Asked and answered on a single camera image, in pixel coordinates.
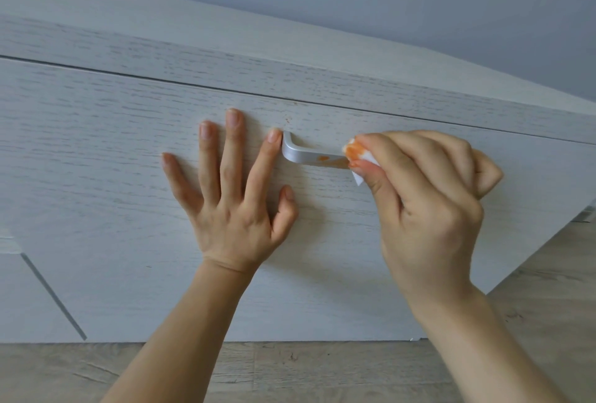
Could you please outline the white wooden cabinet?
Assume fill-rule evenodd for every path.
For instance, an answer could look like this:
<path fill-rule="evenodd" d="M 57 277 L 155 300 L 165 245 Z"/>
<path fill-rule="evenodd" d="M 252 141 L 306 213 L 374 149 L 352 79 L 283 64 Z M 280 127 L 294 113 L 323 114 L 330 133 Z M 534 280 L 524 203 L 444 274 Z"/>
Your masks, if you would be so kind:
<path fill-rule="evenodd" d="M 592 101 L 425 48 L 190 0 L 0 0 L 0 59 L 596 145 Z M 95 342 L 0 223 L 0 343 L 83 341 Z"/>

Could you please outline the person's right forearm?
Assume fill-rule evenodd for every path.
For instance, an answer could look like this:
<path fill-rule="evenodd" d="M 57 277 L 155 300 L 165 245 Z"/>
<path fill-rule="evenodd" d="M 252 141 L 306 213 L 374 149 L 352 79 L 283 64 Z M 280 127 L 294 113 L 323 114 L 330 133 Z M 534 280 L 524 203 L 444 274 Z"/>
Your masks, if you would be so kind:
<path fill-rule="evenodd" d="M 570 403 L 476 287 L 409 305 L 466 403 Z"/>

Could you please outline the person's right hand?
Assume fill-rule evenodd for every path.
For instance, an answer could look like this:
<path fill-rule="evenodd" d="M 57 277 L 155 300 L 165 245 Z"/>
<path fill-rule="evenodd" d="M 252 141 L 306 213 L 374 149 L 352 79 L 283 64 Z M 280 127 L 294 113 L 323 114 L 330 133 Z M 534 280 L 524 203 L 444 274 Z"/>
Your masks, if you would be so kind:
<path fill-rule="evenodd" d="M 379 221 L 383 258 L 408 305 L 425 295 L 467 293 L 474 286 L 481 199 L 503 179 L 502 170 L 468 141 L 443 132 L 387 131 L 355 140 L 373 154 L 402 202 L 396 223 Z"/>

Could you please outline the person's left forearm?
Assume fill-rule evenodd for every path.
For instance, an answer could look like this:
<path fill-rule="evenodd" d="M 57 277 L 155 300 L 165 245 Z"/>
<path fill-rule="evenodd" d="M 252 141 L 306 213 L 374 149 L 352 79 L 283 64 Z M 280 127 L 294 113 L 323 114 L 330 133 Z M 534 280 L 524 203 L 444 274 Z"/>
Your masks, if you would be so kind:
<path fill-rule="evenodd" d="M 255 267 L 234 269 L 211 259 L 101 403 L 203 403 L 232 322 Z"/>

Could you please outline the white wooden drawer front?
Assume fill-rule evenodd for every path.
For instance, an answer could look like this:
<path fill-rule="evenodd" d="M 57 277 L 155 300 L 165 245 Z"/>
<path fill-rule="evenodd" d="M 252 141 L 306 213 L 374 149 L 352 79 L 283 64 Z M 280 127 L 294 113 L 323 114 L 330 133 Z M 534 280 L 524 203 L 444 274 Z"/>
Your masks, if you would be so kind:
<path fill-rule="evenodd" d="M 483 199 L 472 279 L 492 290 L 596 198 L 596 145 L 0 59 L 0 223 L 89 341 L 145 340 L 200 262 L 160 153 L 196 181 L 197 127 L 247 121 L 246 167 L 267 130 L 340 152 L 359 133 L 427 129 L 468 141 L 505 179 Z M 300 217 L 257 272 L 229 341 L 422 336 L 378 250 L 373 197 L 349 170 L 279 158 Z"/>

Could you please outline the white wipe with orange stain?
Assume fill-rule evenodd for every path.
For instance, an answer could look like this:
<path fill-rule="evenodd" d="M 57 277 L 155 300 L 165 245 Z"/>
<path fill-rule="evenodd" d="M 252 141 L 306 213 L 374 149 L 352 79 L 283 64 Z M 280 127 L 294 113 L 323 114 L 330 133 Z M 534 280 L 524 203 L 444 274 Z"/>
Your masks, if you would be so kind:
<path fill-rule="evenodd" d="M 366 161 L 377 167 L 380 167 L 373 154 L 362 144 L 358 143 L 354 138 L 351 138 L 349 142 L 342 147 L 342 153 L 347 159 L 349 169 L 352 169 L 351 166 L 353 162 L 359 160 Z"/>

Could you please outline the person's left hand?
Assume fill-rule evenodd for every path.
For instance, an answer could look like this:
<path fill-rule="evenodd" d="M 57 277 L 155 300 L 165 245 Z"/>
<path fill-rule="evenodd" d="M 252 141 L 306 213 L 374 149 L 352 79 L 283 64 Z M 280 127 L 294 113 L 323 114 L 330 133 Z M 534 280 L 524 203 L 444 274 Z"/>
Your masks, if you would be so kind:
<path fill-rule="evenodd" d="M 198 191 L 204 198 L 196 221 L 190 221 L 203 260 L 234 269 L 261 266 L 280 244 L 271 244 L 271 220 L 266 203 L 274 165 L 281 151 L 282 132 L 266 135 L 247 178 L 242 167 L 242 199 L 222 203 L 218 129 L 203 121 L 198 129 Z"/>

